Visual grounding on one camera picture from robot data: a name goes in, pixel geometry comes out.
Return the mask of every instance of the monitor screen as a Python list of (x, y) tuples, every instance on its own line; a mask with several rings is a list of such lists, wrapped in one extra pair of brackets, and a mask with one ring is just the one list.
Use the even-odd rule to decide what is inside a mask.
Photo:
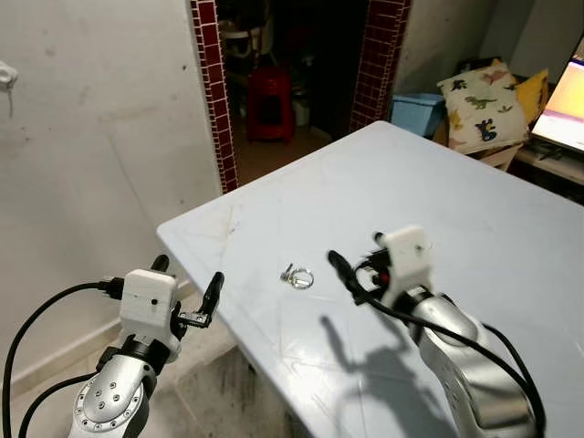
[(584, 37), (532, 133), (553, 143), (584, 151)]

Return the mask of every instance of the red brick tile wall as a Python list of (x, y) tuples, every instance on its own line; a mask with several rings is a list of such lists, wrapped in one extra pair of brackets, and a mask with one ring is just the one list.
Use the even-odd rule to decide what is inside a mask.
[(215, 158), (221, 177), (221, 188), (223, 193), (227, 193), (236, 189), (239, 182), (237, 181), (231, 116), (227, 104), (223, 54), (219, 42), (217, 11), (214, 0), (192, 0), (191, 10), (211, 121)]
[(370, 0), (349, 130), (386, 120), (411, 0)]

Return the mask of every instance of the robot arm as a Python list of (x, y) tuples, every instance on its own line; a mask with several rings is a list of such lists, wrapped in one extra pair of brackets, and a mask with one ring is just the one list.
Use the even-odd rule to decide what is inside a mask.
[(168, 258), (151, 270), (136, 269), (122, 280), (110, 281), (106, 293), (121, 299), (120, 348), (108, 347), (99, 360), (99, 373), (79, 391), (73, 407), (69, 438), (137, 437), (148, 420), (149, 398), (166, 363), (177, 359), (187, 325), (206, 328), (219, 302), (224, 276), (217, 272), (199, 310), (181, 312), (177, 281), (164, 272)]
[[(353, 293), (356, 304), (373, 298), (395, 312), (423, 319), (488, 348), (485, 326), (450, 298), (433, 294), (422, 228), (376, 234), (375, 240), (381, 250), (371, 253), (355, 269), (338, 253), (328, 253), (328, 260)], [(365, 290), (359, 283), (357, 272), (361, 269), (373, 273), (372, 290)], [(422, 360), (443, 385), (461, 437), (537, 436), (527, 396), (508, 372), (457, 339), (417, 324), (406, 325)]]

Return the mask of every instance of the black cable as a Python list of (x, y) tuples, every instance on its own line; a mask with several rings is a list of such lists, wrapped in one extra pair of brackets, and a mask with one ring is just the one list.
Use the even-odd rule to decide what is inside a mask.
[[(427, 321), (425, 319), (413, 317), (411, 315), (401, 313), (401, 312), (395, 311), (393, 309), (387, 308), (387, 307), (383, 306), (376, 299), (370, 297), (369, 294), (365, 291), (365, 289), (363, 289), (363, 291), (365, 293), (361, 294), (361, 295), (363, 295), (362, 298), (365, 301), (367, 301), (367, 303), (369, 303), (371, 306), (373, 306), (374, 308), (379, 310), (381, 313), (384, 313), (385, 315), (400, 319), (400, 320), (405, 321), (405, 322), (409, 322), (409, 323), (416, 324), (416, 325), (421, 326), (421, 327), (425, 327), (427, 329), (430, 329), (430, 330), (436, 331), (438, 333), (442, 333), (443, 335), (449, 336), (450, 338), (456, 339), (459, 342), (462, 342), (467, 347), (470, 347), (471, 349), (474, 349), (475, 351), (481, 353), (483, 356), (490, 359), (496, 365), (501, 367), (507, 374), (509, 374), (509, 376), (517, 383), (517, 385), (519, 385), (519, 387), (526, 394), (527, 399), (529, 400), (529, 402), (531, 404), (531, 408), (533, 409), (533, 413), (534, 413), (534, 417), (535, 417), (535, 421), (536, 421), (537, 437), (543, 438), (544, 431), (546, 430), (546, 412), (544, 410), (543, 403), (539, 397), (539, 393), (537, 392), (537, 387), (536, 387), (535, 383), (531, 380), (529, 373), (527, 373), (527, 376), (525, 379), (522, 379), (521, 376), (513, 368), (511, 368), (511, 366), (508, 363), (506, 363), (504, 360), (499, 358), (496, 354), (494, 354), (494, 352), (483, 347), (481, 344), (479, 344), (479, 343), (477, 343), (469, 338), (466, 338), (462, 335), (459, 335), (458, 333), (451, 331), (448, 328), (444, 328), (442, 326), (434, 324), (434, 323)], [(508, 339), (506, 339), (506, 342), (508, 342), (508, 345), (511, 346), (511, 342)], [(513, 346), (511, 346), (511, 349), (509, 349), (509, 352), (511, 352), (511, 355), (514, 358), (516, 356), (518, 357), (518, 353), (516, 352), (515, 349), (513, 349)]]
[(26, 331), (30, 328), (30, 326), (37, 320), (37, 318), (50, 306), (55, 304), (61, 298), (64, 298), (68, 295), (73, 294), (74, 292), (78, 292), (79, 290), (83, 289), (98, 289), (104, 288), (106, 285), (105, 282), (99, 283), (84, 283), (82, 285), (77, 285), (65, 289), (64, 291), (56, 294), (54, 297), (48, 299), (45, 303), (38, 308), (35, 313), (33, 313), (25, 323), (22, 325), (20, 330), (16, 333), (15, 338), (10, 345), (10, 350), (6, 356), (6, 363), (4, 366), (4, 378), (3, 378), (3, 386), (2, 386), (2, 427), (4, 430), (4, 437), (5, 438), (12, 438), (12, 429), (10, 425), (10, 381), (12, 380), (12, 367), (15, 361), (16, 349), (18, 348), (18, 344), (25, 336)]
[(22, 423), (20, 424), (20, 430), (18, 431), (18, 438), (26, 438), (26, 432), (28, 431), (28, 425), (30, 424), (30, 421), (32, 420), (33, 415), (35, 414), (35, 411), (37, 410), (38, 406), (40, 406), (40, 403), (44, 402), (46, 398), (48, 398), (54, 392), (57, 392), (58, 390), (62, 390), (63, 388), (66, 388), (67, 386), (75, 385), (76, 383), (81, 383), (83, 381), (88, 381), (96, 374), (97, 374), (97, 372), (92, 372), (90, 374), (85, 374), (84, 376), (77, 376), (77, 377), (73, 377), (71, 379), (67, 379), (66, 381), (62, 381), (60, 383), (57, 383), (57, 384), (51, 386), (48, 390), (46, 390), (45, 392), (40, 394), (38, 397), (36, 397), (36, 400), (33, 401), (33, 403), (30, 405), (30, 407), (28, 408), (28, 410), (25, 413), (24, 418), (22, 419)]
[(505, 345), (505, 347), (507, 348), (507, 350), (511, 354), (511, 357), (513, 358), (513, 360), (517, 364), (517, 367), (521, 370), (521, 374), (523, 374), (523, 378), (526, 380), (527, 384), (534, 388), (535, 394), (538, 398), (538, 404), (541, 405), (541, 415), (543, 418), (543, 423), (544, 423), (544, 428), (545, 428), (547, 419), (546, 419), (546, 411), (543, 409), (543, 402), (541, 401), (541, 398), (539, 397), (539, 392), (537, 392), (536, 383), (531, 378), (531, 374), (529, 374), (529, 370), (527, 369), (526, 364), (521, 359), (519, 352), (515, 349), (515, 347), (513, 346), (511, 341), (507, 338), (507, 336), (505, 336), (503, 333), (501, 333), (498, 329), (494, 328), (493, 326), (489, 326), (488, 324), (485, 324), (484, 322), (482, 324), (483, 324), (483, 326), (485, 326), (485, 329), (489, 330), (491, 333), (493, 333), (495, 336), (497, 336), (501, 342), (503, 342), (503, 344)]

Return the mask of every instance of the white table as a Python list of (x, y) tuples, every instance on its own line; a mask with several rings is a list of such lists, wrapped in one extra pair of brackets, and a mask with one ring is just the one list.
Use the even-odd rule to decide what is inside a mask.
[[(355, 307), (328, 265), (374, 231), (424, 227), (433, 283), (515, 343), (547, 437), (584, 431), (584, 209), (377, 122), (160, 226), (199, 287), (225, 273), (219, 314), (318, 438), (456, 436), (442, 389), (399, 322)], [(295, 290), (294, 262), (315, 273)]]

